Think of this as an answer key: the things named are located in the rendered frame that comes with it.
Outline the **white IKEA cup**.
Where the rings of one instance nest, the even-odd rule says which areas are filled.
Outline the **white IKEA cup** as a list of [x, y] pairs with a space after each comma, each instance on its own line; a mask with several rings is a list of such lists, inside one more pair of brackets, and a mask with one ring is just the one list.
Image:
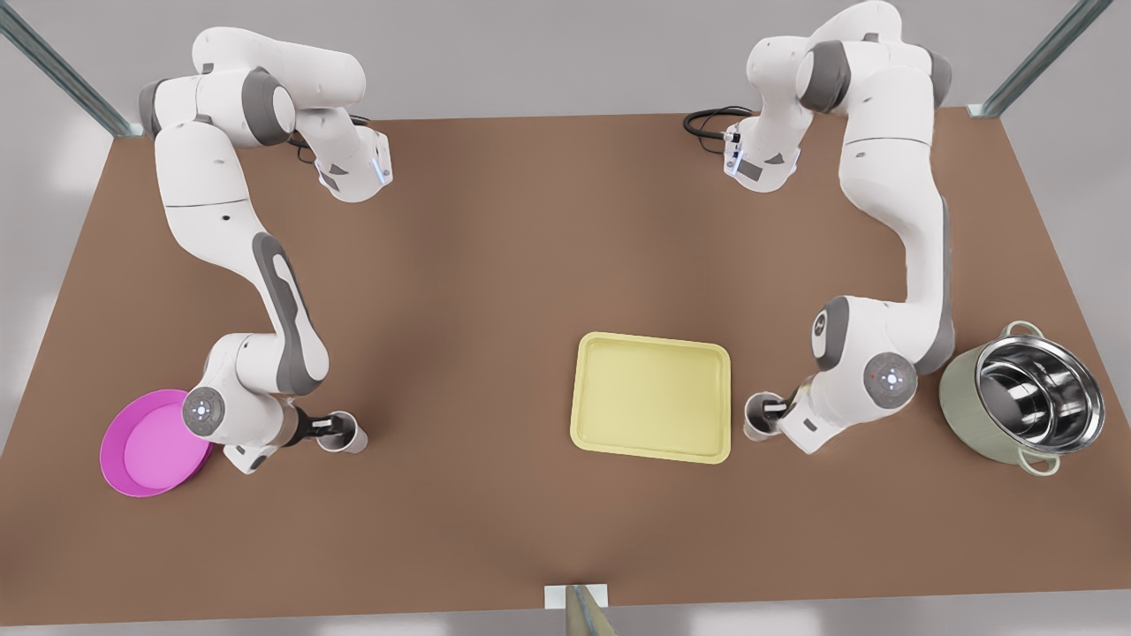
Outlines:
[[746, 423], [743, 424], [744, 435], [753, 442], [762, 442], [771, 439], [776, 435], [782, 435], [778, 427], [778, 418], [782, 414], [768, 414], [761, 411], [763, 401], [785, 401], [776, 393], [756, 393], [746, 401]]
[[318, 442], [325, 452], [351, 452], [351, 454], [363, 452], [368, 444], [368, 436], [359, 426], [354, 415], [345, 411], [335, 411], [331, 412], [330, 416], [333, 419], [342, 419], [344, 422], [348, 422], [351, 424], [351, 435], [327, 435], [326, 437], [316, 438], [316, 442]]

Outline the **yellow rectangular tray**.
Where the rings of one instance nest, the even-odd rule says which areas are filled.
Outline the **yellow rectangular tray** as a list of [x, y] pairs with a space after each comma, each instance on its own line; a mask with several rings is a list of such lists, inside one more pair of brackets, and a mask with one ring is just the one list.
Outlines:
[[590, 330], [570, 437], [585, 452], [718, 466], [731, 452], [731, 359], [717, 344]]

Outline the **pink round plate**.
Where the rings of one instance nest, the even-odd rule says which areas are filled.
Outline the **pink round plate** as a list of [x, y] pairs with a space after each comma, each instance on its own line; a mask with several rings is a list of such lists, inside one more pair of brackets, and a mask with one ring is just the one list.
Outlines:
[[210, 458], [213, 444], [183, 422], [185, 395], [175, 388], [147, 393], [107, 426], [98, 463], [102, 476], [119, 495], [164, 495], [193, 478]]

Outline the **silver frame post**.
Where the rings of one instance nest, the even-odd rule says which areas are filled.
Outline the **silver frame post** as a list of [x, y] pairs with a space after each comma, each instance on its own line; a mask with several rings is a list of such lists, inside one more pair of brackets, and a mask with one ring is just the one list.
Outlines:
[[114, 138], [144, 137], [141, 124], [126, 121], [116, 108], [110, 105], [85, 78], [52, 48], [7, 0], [0, 0], [0, 34], [12, 48], [27, 57], [32, 65], [54, 83], [64, 95], [74, 100], [86, 114]]
[[1067, 16], [1031, 49], [1013, 72], [982, 103], [966, 106], [972, 119], [998, 119], [1071, 48], [1115, 0], [1077, 0]]
[[566, 611], [566, 636], [618, 636], [605, 614], [606, 584], [549, 585], [543, 599], [545, 609]]

